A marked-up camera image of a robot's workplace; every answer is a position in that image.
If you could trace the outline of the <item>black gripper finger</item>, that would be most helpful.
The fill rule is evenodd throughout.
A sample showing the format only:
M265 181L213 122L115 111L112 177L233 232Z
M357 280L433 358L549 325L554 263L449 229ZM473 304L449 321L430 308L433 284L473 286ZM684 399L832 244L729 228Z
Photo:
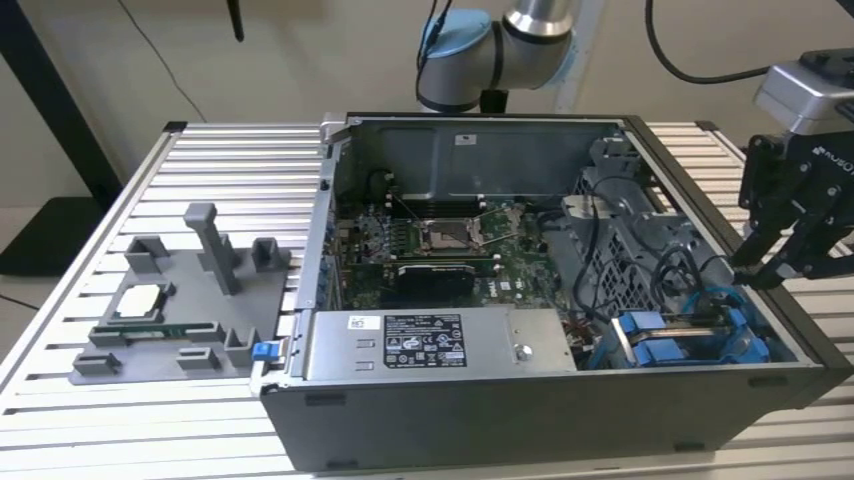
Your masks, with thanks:
M752 287L758 290L772 289L793 277L817 280L853 274L853 256L834 257L830 254L837 243L853 232L853 196L810 194L792 200L802 207L802 216L798 223L788 228L792 235L782 246L794 255L802 275L752 276Z
M796 225L802 216L802 207L788 198L740 198L740 206L749 211L745 239L730 256L736 276L801 276L794 255L786 246L765 256L782 239L784 231Z

